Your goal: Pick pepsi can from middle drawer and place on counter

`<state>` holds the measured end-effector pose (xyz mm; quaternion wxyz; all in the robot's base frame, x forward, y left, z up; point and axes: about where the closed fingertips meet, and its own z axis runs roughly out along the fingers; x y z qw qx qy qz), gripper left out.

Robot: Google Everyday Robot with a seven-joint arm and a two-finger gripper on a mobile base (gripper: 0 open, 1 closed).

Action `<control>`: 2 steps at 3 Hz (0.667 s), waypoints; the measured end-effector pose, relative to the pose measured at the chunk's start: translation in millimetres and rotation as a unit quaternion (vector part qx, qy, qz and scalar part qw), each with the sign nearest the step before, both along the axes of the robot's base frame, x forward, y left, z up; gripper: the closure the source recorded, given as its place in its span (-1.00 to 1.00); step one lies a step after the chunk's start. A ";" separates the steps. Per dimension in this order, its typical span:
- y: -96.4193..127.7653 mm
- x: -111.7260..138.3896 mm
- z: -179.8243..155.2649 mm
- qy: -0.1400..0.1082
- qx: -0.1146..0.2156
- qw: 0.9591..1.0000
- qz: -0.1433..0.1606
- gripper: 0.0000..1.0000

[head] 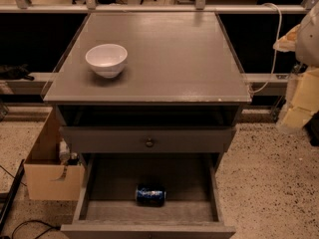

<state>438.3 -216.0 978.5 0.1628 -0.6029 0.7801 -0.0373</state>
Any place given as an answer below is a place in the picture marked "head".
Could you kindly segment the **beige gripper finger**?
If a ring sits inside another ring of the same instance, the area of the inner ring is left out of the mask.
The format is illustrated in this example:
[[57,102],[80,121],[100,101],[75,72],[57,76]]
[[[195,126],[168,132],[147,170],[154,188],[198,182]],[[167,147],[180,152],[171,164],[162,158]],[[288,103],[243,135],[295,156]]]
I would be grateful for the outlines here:
[[319,68],[308,67],[304,73],[292,74],[285,101],[276,127],[281,132],[294,133],[319,112]]
[[279,52],[294,52],[296,49],[297,32],[300,25],[290,29],[284,36],[279,38],[273,45],[273,49]]

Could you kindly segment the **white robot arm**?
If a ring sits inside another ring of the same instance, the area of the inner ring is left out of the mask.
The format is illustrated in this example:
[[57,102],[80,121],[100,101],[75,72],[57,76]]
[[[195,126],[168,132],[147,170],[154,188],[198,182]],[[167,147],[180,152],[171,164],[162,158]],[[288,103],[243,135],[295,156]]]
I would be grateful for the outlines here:
[[273,45],[279,52],[294,52],[306,71],[289,77],[286,103],[280,111],[277,128],[293,133],[306,125],[319,112],[319,3],[301,23]]

